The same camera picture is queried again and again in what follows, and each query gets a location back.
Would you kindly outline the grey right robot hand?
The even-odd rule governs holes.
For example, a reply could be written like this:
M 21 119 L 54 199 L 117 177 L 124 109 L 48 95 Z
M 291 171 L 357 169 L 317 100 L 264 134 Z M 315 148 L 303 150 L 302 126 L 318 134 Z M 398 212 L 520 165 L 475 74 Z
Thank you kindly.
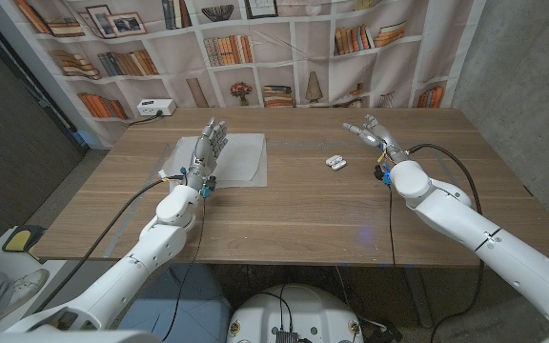
M 343 123 L 342 127 L 358 136 L 366 145 L 384 151 L 395 163 L 409 159 L 408 153 L 399 145 L 389 130 L 381 125 L 374 116 L 366 114 L 365 119 L 366 123 L 362 127 L 349 123 Z

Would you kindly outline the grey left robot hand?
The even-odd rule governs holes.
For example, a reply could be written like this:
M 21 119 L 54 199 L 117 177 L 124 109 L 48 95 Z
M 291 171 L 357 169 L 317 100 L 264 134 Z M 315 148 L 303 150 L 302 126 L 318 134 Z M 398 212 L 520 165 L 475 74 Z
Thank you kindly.
M 215 123 L 212 117 L 198 136 L 186 173 L 186 185 L 199 191 L 217 166 L 217 158 L 228 140 L 225 121 Z

